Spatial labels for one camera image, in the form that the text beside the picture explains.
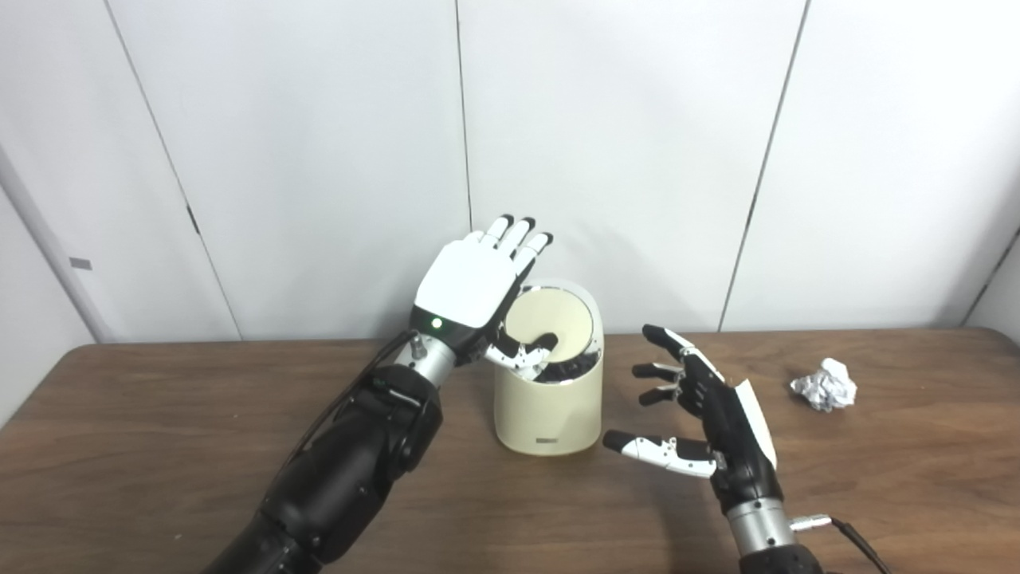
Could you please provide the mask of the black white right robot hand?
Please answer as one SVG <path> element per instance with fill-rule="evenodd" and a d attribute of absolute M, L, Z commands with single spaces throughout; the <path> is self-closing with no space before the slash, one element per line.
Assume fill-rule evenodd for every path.
<path fill-rule="evenodd" d="M 758 499 L 783 501 L 775 443 L 751 383 L 729 385 L 702 350 L 674 331 L 645 324 L 641 333 L 666 350 L 677 364 L 635 364 L 635 378 L 664 382 L 642 393 L 638 402 L 644 407 L 664 401 L 676 404 L 700 421 L 704 437 L 667 438 L 608 430 L 602 445 L 645 464 L 709 479 L 722 513 Z"/>

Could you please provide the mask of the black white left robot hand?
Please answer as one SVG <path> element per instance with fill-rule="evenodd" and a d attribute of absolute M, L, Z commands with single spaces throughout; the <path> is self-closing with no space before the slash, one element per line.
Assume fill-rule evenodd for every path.
<path fill-rule="evenodd" d="M 413 299 L 409 327 L 422 338 L 416 370 L 440 386 L 453 368 L 487 360 L 524 380 L 536 380 L 559 338 L 542 333 L 531 342 L 508 334 L 511 306 L 536 259 L 554 241 L 533 232 L 536 219 L 504 214 L 484 231 L 441 248 Z"/>

